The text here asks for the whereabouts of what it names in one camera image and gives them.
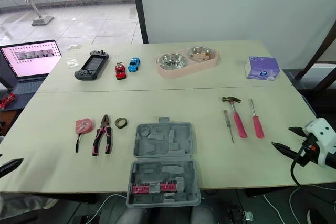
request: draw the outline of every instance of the pink screwdriver handle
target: pink screwdriver handle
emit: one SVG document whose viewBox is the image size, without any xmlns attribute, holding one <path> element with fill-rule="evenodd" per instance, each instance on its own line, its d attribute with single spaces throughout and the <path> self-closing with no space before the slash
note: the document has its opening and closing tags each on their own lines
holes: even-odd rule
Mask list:
<svg viewBox="0 0 336 224">
<path fill-rule="evenodd" d="M 254 124 L 254 129 L 256 130 L 257 137 L 264 138 L 263 127 L 261 126 L 259 117 L 257 115 L 253 116 L 253 124 Z"/>
<path fill-rule="evenodd" d="M 235 118 L 235 122 L 236 122 L 236 125 L 237 125 L 237 128 L 238 128 L 239 136 L 241 138 L 247 138 L 247 134 L 245 132 L 245 129 L 244 129 L 244 126 L 243 126 L 243 123 L 240 119 L 239 114 L 237 112 L 234 112 L 233 117 Z"/>
</svg>

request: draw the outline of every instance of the purple tissue box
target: purple tissue box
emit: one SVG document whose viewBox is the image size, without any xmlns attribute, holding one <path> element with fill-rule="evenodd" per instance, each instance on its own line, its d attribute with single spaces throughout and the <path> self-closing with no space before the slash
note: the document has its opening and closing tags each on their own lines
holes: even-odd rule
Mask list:
<svg viewBox="0 0 336 224">
<path fill-rule="evenodd" d="M 274 81 L 279 72 L 275 58 L 250 56 L 245 63 L 245 74 L 249 79 Z"/>
</svg>

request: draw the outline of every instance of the white table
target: white table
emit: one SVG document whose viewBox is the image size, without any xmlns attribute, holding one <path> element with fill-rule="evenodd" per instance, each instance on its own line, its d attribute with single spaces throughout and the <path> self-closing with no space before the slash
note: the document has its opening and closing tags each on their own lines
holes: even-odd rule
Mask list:
<svg viewBox="0 0 336 224">
<path fill-rule="evenodd" d="M 239 138 L 230 106 L 222 96 L 243 102 L 236 108 L 248 134 Z M 264 127 L 265 138 L 255 137 L 248 99 Z M 223 110 L 230 112 L 235 143 L 230 139 Z M 97 127 L 104 114 L 113 127 L 112 153 L 92 156 L 95 131 L 84 135 L 75 153 L 75 120 L 93 118 Z M 126 117 L 123 129 L 114 127 L 116 118 Z M 141 123 L 156 123 L 160 116 L 174 122 L 190 122 L 195 131 L 195 154 L 200 188 L 243 188 L 293 185 L 291 159 L 271 142 L 297 151 L 302 138 L 288 131 L 304 126 L 314 115 L 292 86 L 239 87 L 189 90 L 119 92 L 38 93 L 0 145 L 2 160 L 23 157 L 18 169 L 0 179 L 1 191 L 35 193 L 94 193 L 126 191 L 129 180 L 135 129 Z M 336 181 L 336 171 L 310 163 L 296 167 L 302 184 Z"/>
<path fill-rule="evenodd" d="M 155 62 L 158 56 L 197 45 L 218 50 L 220 58 L 214 68 L 177 79 L 165 79 L 157 73 Z M 103 49 L 110 55 L 101 76 L 95 81 L 79 81 L 74 78 L 74 72 L 84 65 L 90 56 L 90 51 L 97 49 Z M 261 41 L 249 40 L 119 46 L 85 45 L 81 46 L 80 49 L 69 51 L 63 55 L 41 85 L 38 93 L 291 85 L 291 82 L 282 71 L 275 81 L 247 79 L 245 77 L 244 63 L 248 56 L 271 57 Z M 127 71 L 126 79 L 117 80 L 115 78 L 116 71 L 114 70 L 117 62 L 123 62 L 127 67 L 132 57 L 140 58 L 140 70 L 134 73 Z M 69 68 L 67 62 L 73 59 L 78 62 L 79 66 Z"/>
</svg>

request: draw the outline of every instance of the stainless steel bowl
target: stainless steel bowl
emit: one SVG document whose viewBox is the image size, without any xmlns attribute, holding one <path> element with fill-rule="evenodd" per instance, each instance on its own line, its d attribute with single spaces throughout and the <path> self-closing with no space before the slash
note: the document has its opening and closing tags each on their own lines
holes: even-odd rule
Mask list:
<svg viewBox="0 0 336 224">
<path fill-rule="evenodd" d="M 186 58 L 183 55 L 170 53 L 160 56 L 159 65 L 165 70 L 174 70 L 185 67 Z"/>
<path fill-rule="evenodd" d="M 197 57 L 194 58 L 194 56 L 201 54 L 209 55 L 209 60 L 215 58 L 214 52 L 208 47 L 193 47 L 188 51 L 189 58 L 197 62 L 202 61 L 199 61 Z"/>
</svg>

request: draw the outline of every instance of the tape roll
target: tape roll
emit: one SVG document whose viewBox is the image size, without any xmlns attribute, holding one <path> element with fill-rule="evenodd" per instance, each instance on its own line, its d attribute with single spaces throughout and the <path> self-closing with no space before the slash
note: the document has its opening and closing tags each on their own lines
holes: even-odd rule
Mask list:
<svg viewBox="0 0 336 224">
<path fill-rule="evenodd" d="M 127 119 L 126 118 L 118 118 L 118 119 L 116 119 L 114 124 L 117 128 L 122 129 L 127 125 Z"/>
</svg>

